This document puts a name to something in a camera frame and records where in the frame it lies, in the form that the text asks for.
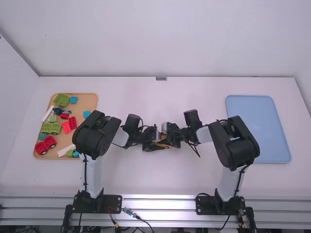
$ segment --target green toy car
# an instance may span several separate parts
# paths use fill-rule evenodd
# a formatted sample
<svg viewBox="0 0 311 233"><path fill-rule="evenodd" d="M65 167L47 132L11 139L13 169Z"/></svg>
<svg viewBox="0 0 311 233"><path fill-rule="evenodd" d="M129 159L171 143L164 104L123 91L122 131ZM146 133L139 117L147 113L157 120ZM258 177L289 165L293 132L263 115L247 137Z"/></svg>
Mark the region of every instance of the green toy car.
<svg viewBox="0 0 311 233"><path fill-rule="evenodd" d="M61 123L58 122L54 122L54 123L50 123L50 122L44 122L42 125L42 129L41 129L41 133L46 133L46 134L54 134L54 135L58 135L62 130L62 125Z"/></svg>
<svg viewBox="0 0 311 233"><path fill-rule="evenodd" d="M69 104L70 98L64 94L58 94L58 96L54 99L54 103L59 106L66 107Z"/></svg>

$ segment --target white wall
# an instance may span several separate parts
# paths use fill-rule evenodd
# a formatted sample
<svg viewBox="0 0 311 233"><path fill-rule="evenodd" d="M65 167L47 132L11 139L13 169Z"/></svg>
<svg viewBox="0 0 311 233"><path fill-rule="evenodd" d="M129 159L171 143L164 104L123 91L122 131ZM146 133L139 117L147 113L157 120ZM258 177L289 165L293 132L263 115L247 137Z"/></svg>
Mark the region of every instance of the white wall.
<svg viewBox="0 0 311 233"><path fill-rule="evenodd" d="M311 110L309 0L2 0L45 76L295 76Z"/></svg>
<svg viewBox="0 0 311 233"><path fill-rule="evenodd" d="M0 175L38 76L0 35Z"/></svg>

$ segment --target aluminum rail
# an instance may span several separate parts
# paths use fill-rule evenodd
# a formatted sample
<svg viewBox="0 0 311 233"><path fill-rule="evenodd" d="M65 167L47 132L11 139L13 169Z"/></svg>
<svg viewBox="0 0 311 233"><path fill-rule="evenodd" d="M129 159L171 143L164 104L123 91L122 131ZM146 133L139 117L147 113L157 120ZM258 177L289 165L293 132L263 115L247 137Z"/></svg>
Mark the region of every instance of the aluminum rail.
<svg viewBox="0 0 311 233"><path fill-rule="evenodd" d="M221 227L227 216L198 216L195 196L123 195L122 207L134 210L153 227ZM0 225L62 225L65 206L73 196L6 196L0 195ZM254 208L258 228L311 229L310 197L252 197L246 206ZM72 214L70 225L78 225L79 214ZM125 213L113 215L120 226L146 224ZM83 214L81 225L112 226L108 214ZM237 228L232 216L226 227Z"/></svg>

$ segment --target small metal bracket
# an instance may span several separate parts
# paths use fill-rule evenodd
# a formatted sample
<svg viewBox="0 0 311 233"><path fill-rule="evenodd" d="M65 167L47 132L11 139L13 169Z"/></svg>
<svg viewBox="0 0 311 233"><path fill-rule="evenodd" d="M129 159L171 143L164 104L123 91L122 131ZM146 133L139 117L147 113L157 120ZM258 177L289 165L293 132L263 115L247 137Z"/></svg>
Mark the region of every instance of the small metal bracket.
<svg viewBox="0 0 311 233"><path fill-rule="evenodd" d="M228 202L220 203L214 196L197 196L195 198L197 215L238 215L239 210L246 212L243 197L235 197Z"/></svg>
<svg viewBox="0 0 311 233"><path fill-rule="evenodd" d="M122 210L122 199L120 195L99 195L96 199L92 199L78 193L74 196L72 212L88 214L109 214L110 212L119 214Z"/></svg>

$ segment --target blue plastic board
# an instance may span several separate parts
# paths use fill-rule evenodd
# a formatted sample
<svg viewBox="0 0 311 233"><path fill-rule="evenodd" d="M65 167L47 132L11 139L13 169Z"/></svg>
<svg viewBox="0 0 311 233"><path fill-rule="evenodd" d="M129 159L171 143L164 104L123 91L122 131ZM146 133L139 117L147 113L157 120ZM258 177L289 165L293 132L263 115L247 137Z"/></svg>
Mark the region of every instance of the blue plastic board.
<svg viewBox="0 0 311 233"><path fill-rule="evenodd" d="M260 147L255 163L289 163L291 154L270 96L228 96L228 117L239 115Z"/></svg>

